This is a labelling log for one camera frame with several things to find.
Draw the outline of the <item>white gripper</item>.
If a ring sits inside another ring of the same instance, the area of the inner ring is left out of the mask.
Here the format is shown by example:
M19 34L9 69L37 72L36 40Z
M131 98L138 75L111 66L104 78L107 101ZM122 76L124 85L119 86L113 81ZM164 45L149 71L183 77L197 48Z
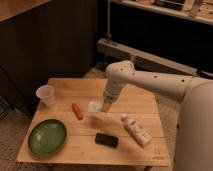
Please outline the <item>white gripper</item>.
M125 83L108 79L103 92L104 102L101 111L107 113L112 103L114 103L121 94L122 89L126 86Z

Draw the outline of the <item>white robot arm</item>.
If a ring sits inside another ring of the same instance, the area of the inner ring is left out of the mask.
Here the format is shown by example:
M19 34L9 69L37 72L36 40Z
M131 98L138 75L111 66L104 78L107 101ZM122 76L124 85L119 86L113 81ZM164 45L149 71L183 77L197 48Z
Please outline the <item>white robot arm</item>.
M181 104L173 171L213 171L213 80L197 76L138 71L129 61L106 68L105 103L115 102L126 84Z

